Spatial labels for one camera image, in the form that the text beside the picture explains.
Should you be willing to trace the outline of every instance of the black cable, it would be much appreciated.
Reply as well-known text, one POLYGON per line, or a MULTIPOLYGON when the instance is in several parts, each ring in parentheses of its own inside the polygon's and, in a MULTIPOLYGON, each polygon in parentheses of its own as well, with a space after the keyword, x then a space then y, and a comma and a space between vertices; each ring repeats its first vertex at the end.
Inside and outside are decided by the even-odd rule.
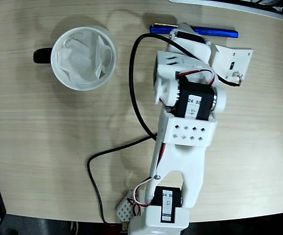
POLYGON ((125 148, 129 148, 133 145, 136 145, 136 144, 139 144, 141 142, 144 142, 146 140, 149 140, 151 139, 150 136, 147 136, 147 137, 144 137, 138 141, 135 141, 135 142, 132 142, 132 143, 129 143, 129 144, 126 144, 126 145, 123 145, 123 146, 120 146, 120 147, 117 147, 117 148, 113 148, 113 149, 109 149, 109 150, 106 150, 106 151, 103 151, 103 152, 100 152, 100 153, 96 153, 94 155, 92 155, 88 161, 87 161, 87 172, 88 172, 88 175, 89 175, 89 178, 93 184, 93 187, 94 187, 94 190, 96 192, 96 196, 97 196, 97 199, 98 199, 98 202, 99 202, 99 210, 100 210, 100 216, 101 216, 101 219, 102 219, 102 222, 105 224, 105 225, 109 225, 109 226, 113 226, 113 224, 110 224, 108 223, 105 218, 104 218, 104 212, 103 212, 103 204, 102 204, 102 199, 101 199, 101 196, 100 196, 100 193, 99 193, 99 190, 97 188, 97 185, 96 185, 96 182, 93 178, 93 175, 92 175, 92 170, 91 170, 91 161, 101 155, 104 155, 104 154, 108 154, 108 153, 113 153, 113 152, 116 152, 116 151, 120 151, 122 149, 125 149, 125 148))
POLYGON ((282 7, 283 5, 279 2, 274 3, 274 4, 258 4, 257 2, 245 2, 245 1, 236 1, 236 0, 212 0, 212 1, 219 1, 219 2, 224 2, 224 3, 230 3, 230 4, 237 4, 240 6, 249 6, 249 7, 254 7, 254 8, 271 8, 275 6, 280 6, 282 7))
POLYGON ((185 55, 198 59, 196 56, 194 56, 193 54, 191 54, 188 50, 186 50, 185 48, 181 47, 180 45, 178 45, 176 42, 170 40, 169 38, 166 38, 164 36, 161 36, 159 34, 152 34, 152 33, 145 33, 141 36, 138 37, 138 39, 135 41, 133 48, 132 48, 132 52, 131 52, 131 57, 130 57, 130 63, 129 63, 129 69, 128 69, 128 83, 129 83, 129 89, 130 89, 130 95, 131 95, 131 100, 132 100, 132 105, 136 114, 136 117, 138 119, 138 121, 140 122, 141 126, 143 127, 143 129, 145 130, 145 132, 154 140, 157 139, 157 137, 152 133, 152 131, 148 128, 148 126, 146 125, 146 123, 144 122, 144 120, 142 119, 142 115, 138 109, 137 106, 137 101, 136 101, 136 97, 135 97, 135 92, 134 92, 134 61, 135 61, 135 55, 136 55, 136 51, 137 51, 137 47, 139 45, 139 43, 141 42, 142 39, 144 38, 157 38, 160 39, 168 44, 171 44, 172 46, 176 47, 177 49, 179 49, 181 52, 183 52, 185 55))
POLYGON ((240 87, 239 83, 229 82, 229 81, 225 80, 224 78, 220 77, 219 75, 218 75, 218 78, 219 78, 219 81, 223 82, 225 85, 228 85, 230 87, 240 87))

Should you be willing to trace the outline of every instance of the white mug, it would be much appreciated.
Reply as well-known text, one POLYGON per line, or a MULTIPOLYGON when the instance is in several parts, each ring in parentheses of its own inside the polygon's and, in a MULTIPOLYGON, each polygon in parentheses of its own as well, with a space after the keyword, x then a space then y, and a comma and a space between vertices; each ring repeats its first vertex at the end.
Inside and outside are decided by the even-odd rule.
POLYGON ((101 26, 93 25, 93 26, 86 26, 86 27, 77 27, 77 28, 70 29, 69 31, 62 34, 58 38, 58 40, 55 42, 53 48, 41 48, 41 49, 36 50, 33 54, 33 60, 37 64, 51 64, 54 75, 65 86, 73 90, 76 90, 76 91, 90 91, 98 87, 101 87, 112 76, 116 68, 116 65, 117 65, 118 47, 116 45, 116 42, 111 32, 101 26), (61 68, 59 68, 58 58, 57 58, 57 52, 58 50, 62 48, 62 45, 64 44, 66 39, 72 34, 78 31, 81 31, 81 30, 90 30, 98 34, 100 37, 102 37, 108 43, 108 46, 110 46, 112 50, 112 55, 113 55, 112 60, 111 60, 111 65, 108 71, 97 81, 90 83, 90 84, 86 84, 86 85, 79 85, 79 84, 75 84, 71 82, 67 73, 64 72, 61 68))

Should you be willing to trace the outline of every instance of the robotic arm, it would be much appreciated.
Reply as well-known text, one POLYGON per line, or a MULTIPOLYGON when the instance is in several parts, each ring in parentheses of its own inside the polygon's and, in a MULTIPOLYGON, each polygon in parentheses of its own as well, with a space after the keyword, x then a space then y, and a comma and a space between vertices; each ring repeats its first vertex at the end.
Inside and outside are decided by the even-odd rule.
POLYGON ((178 235, 189 225, 189 210, 203 184, 206 148, 217 126, 215 114, 222 113, 226 104, 218 74, 229 83, 240 84, 251 58, 245 60, 244 55, 252 54, 251 49, 213 46, 185 23, 171 32, 170 39, 197 59, 171 45, 157 52, 155 103, 160 101, 162 110, 149 177, 143 182, 146 191, 138 191, 140 185, 133 191, 135 202, 145 209, 130 220, 129 235, 178 235), (243 59, 227 62, 223 51, 243 59), (182 189, 158 186, 172 171, 181 172, 182 189))

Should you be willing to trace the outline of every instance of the white wire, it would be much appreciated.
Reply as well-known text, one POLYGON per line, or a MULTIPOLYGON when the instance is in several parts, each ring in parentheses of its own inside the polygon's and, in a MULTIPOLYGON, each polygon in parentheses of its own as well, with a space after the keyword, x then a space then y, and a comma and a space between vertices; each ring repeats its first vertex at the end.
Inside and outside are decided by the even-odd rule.
POLYGON ((78 234, 78 222, 76 222, 76 231, 75 231, 75 235, 78 234))
POLYGON ((134 199, 134 201, 135 201, 137 204, 144 205, 145 203, 141 203, 141 202, 139 202, 139 201, 136 199, 135 191, 137 190, 138 187, 142 186, 143 184, 148 183, 148 182, 151 181, 151 180, 153 180, 153 178, 150 178, 150 179, 147 179, 147 180, 141 182, 139 185, 137 185, 137 186, 134 188, 134 191, 133 191, 133 199, 134 199))

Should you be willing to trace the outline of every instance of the white plastic part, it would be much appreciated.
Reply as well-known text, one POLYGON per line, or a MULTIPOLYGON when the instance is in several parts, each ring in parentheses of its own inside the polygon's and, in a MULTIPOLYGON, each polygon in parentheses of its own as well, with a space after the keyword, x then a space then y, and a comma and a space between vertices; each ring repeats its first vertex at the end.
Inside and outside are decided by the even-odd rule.
POLYGON ((156 186, 164 177, 179 171, 183 176, 182 208, 192 208, 198 198, 204 177, 206 147, 212 142, 217 120, 209 121, 175 117, 162 107, 158 136, 150 168, 150 177, 159 175, 158 180, 147 184, 145 202, 150 203, 156 186), (158 163, 162 144, 165 150, 158 163))
POLYGON ((245 79, 246 72, 253 55, 250 48, 229 48, 212 45, 210 66, 223 79, 238 82, 239 77, 245 79))
MULTIPOLYGON (((191 70, 211 70, 215 71, 204 62, 169 51, 157 51, 157 77, 164 79, 175 80, 176 72, 185 72, 191 70)), ((204 77, 203 73, 196 73, 190 75, 190 79, 193 82, 201 82, 201 78, 204 77)), ((213 85, 218 84, 218 78, 216 77, 213 85)))
MULTIPOLYGON (((221 1, 210 1, 210 0, 169 0, 169 1, 177 2, 177 3, 197 4, 197 5, 202 5, 202 6, 215 6, 215 7, 227 8, 227 9, 232 9, 232 10, 237 10, 237 11, 251 12, 251 13, 269 16, 269 17, 283 20, 283 14, 272 12, 272 11, 267 11, 264 8, 258 9, 258 8, 253 8, 253 7, 241 6, 238 4, 231 4, 231 3, 221 2, 221 1)), ((272 2, 275 3, 273 0, 265 0, 265 2, 262 2, 262 3, 266 3, 266 2, 268 2, 268 4, 271 4, 272 2)))
POLYGON ((141 216, 132 219, 128 227, 129 235, 179 235, 189 226, 189 210, 175 208, 174 223, 161 222, 161 207, 148 206, 141 216))
MULTIPOLYGON (((206 44, 203 44, 203 43, 198 43, 198 42, 190 41, 190 40, 183 39, 183 38, 178 38, 176 37, 176 34, 178 31, 197 35, 199 37, 202 37, 203 39, 205 38, 195 33, 192 30, 192 28, 186 23, 179 24, 178 28, 172 30, 170 33, 170 38, 172 41, 176 42, 177 44, 179 44, 180 46, 188 50, 190 53, 196 56, 199 60, 203 61, 205 64, 208 64, 210 55, 211 55, 211 49, 210 49, 210 44, 208 43, 208 40, 205 39, 206 44)), ((175 52, 178 54, 183 54, 179 49, 175 48, 172 45, 168 46, 167 51, 175 52)))
POLYGON ((159 130, 165 132, 164 143, 172 143, 185 146, 208 147, 211 145, 216 129, 217 120, 209 121, 175 117, 163 109, 160 118, 163 125, 159 130))
POLYGON ((133 191, 128 191, 117 206, 117 217, 121 222, 129 222, 133 218, 133 206, 128 202, 127 198, 133 198, 133 191))
POLYGON ((221 114, 223 113, 226 105, 226 92, 220 86, 217 86, 215 89, 216 89, 216 105, 213 112, 215 114, 221 114))
POLYGON ((176 79, 161 79, 157 77, 155 83, 155 103, 158 104, 159 99, 166 106, 174 106, 178 91, 178 82, 176 79))

